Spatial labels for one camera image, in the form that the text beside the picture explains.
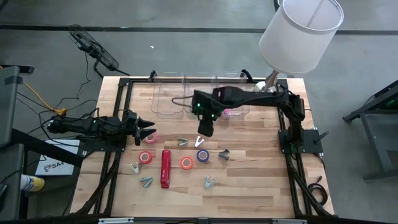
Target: wooden tabletop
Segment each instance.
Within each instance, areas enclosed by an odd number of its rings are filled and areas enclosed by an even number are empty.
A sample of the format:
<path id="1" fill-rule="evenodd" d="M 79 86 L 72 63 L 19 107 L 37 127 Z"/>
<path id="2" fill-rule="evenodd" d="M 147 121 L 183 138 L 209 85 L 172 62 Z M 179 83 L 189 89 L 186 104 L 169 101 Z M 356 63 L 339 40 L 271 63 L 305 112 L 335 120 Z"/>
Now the wooden tabletop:
<path id="1" fill-rule="evenodd" d="M 114 101 L 120 77 L 104 77 L 98 104 L 100 116 L 112 116 Z M 305 108 L 310 109 L 304 81 L 299 78 L 287 79 L 289 90 L 304 99 Z M 155 93 L 160 92 L 158 106 L 152 105 Z M 131 136 L 121 156 L 118 180 L 116 183 L 112 216 L 115 217 L 235 217 L 235 218 L 292 218 L 292 199 L 285 157 L 280 153 L 277 131 L 279 121 L 273 107 L 250 106 L 243 118 L 219 119 L 214 124 L 214 135 L 205 138 L 202 145 L 209 150 L 210 160 L 203 164 L 196 160 L 197 149 L 194 142 L 198 136 L 198 120 L 185 111 L 165 116 L 167 111 L 179 112 L 170 101 L 170 95 L 183 94 L 181 84 L 150 83 L 134 84 L 130 109 L 146 120 L 155 122 L 158 139 L 155 144 L 142 143 L 135 146 Z M 123 108 L 126 90 L 123 92 Z M 313 128 L 310 110 L 305 112 L 302 125 Z M 189 139 L 187 146 L 178 146 L 177 137 Z M 160 188 L 160 165 L 162 150 L 171 150 L 172 170 L 170 188 Z M 230 160 L 218 157 L 218 153 L 229 149 Z M 134 175 L 130 164 L 138 162 L 141 151 L 153 153 L 152 162 L 141 165 L 141 172 Z M 182 157 L 194 160 L 191 170 L 180 167 Z M 89 199 L 98 186 L 103 152 L 92 153 L 83 161 L 80 170 L 71 212 L 77 211 Z M 325 171 L 319 158 L 303 154 L 303 164 L 307 182 L 315 182 L 321 175 L 322 186 L 329 193 Z M 205 176 L 215 179 L 215 187 L 204 188 Z M 144 189 L 139 179 L 153 177 L 152 185 Z M 103 197 L 104 209 L 108 188 Z M 304 212 L 301 190 L 298 190 L 300 208 Z M 333 213 L 329 197 L 325 209 Z"/>

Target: concrete floor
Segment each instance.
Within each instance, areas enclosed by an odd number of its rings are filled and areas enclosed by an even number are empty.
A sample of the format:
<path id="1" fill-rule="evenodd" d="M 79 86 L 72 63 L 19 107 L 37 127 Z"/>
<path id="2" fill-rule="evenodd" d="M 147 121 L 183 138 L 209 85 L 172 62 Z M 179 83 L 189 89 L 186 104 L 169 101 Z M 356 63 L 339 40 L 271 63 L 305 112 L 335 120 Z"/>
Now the concrete floor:
<path id="1" fill-rule="evenodd" d="M 340 0 L 346 20 L 342 29 L 397 30 L 395 0 Z M 273 15 L 272 0 L 13 0 L 0 12 L 0 23 L 136 27 L 264 28 Z M 271 69 L 258 49 L 260 34 L 93 32 L 133 75 L 158 72 L 225 72 L 248 69 L 266 76 Z M 0 30 L 0 62 L 31 65 L 24 75 L 50 105 L 74 96 L 85 81 L 84 53 L 68 32 Z M 345 218 L 397 222 L 398 179 L 365 183 L 362 176 L 377 172 L 376 159 L 362 124 L 348 125 L 343 115 L 359 108 L 367 98 L 397 79 L 398 36 L 336 36 L 319 66 L 304 76 L 313 119 L 330 134 L 322 141 L 330 196 L 335 213 Z M 89 58 L 90 66 L 94 60 Z M 90 67 L 79 100 L 70 108 L 96 99 L 101 79 Z M 107 71 L 106 75 L 117 75 Z M 19 91 L 34 95 L 24 86 Z M 27 102 L 36 111 L 42 108 Z M 95 107 L 88 103 L 70 112 L 80 116 Z M 39 125 L 37 115 L 17 103 L 14 127 L 30 131 Z M 70 188 L 33 197 L 30 217 L 60 215 Z"/>

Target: white clip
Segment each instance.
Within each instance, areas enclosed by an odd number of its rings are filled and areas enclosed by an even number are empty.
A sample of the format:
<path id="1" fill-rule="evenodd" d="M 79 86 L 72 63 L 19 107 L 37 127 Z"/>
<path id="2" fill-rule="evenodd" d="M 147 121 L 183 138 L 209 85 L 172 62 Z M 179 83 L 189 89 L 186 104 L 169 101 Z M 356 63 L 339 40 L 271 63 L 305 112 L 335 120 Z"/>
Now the white clip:
<path id="1" fill-rule="evenodd" d="M 130 169 L 134 171 L 136 174 L 139 174 L 139 162 L 136 162 L 136 167 L 134 167 L 132 164 L 130 165 Z"/>
<path id="2" fill-rule="evenodd" d="M 208 189 L 208 188 L 210 188 L 210 187 L 214 187 L 214 184 L 216 183 L 216 181 L 215 180 L 212 180 L 210 183 L 209 183 L 209 176 L 206 176 L 205 177 L 205 188 L 206 189 Z"/>
<path id="3" fill-rule="evenodd" d="M 199 141 L 199 139 L 201 139 L 200 136 L 197 137 L 197 141 L 195 142 L 195 147 L 200 146 L 200 144 L 202 144 L 205 140 L 202 138 L 201 141 Z"/>

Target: white lampshade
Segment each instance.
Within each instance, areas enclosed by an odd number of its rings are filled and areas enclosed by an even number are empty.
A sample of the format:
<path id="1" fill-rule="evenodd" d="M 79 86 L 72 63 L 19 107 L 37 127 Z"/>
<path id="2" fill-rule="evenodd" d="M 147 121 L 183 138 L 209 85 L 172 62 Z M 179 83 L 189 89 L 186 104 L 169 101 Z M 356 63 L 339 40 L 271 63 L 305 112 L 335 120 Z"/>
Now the white lampshade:
<path id="1" fill-rule="evenodd" d="M 280 73 L 311 72 L 343 19 L 335 0 L 284 0 L 260 39 L 262 56 Z"/>

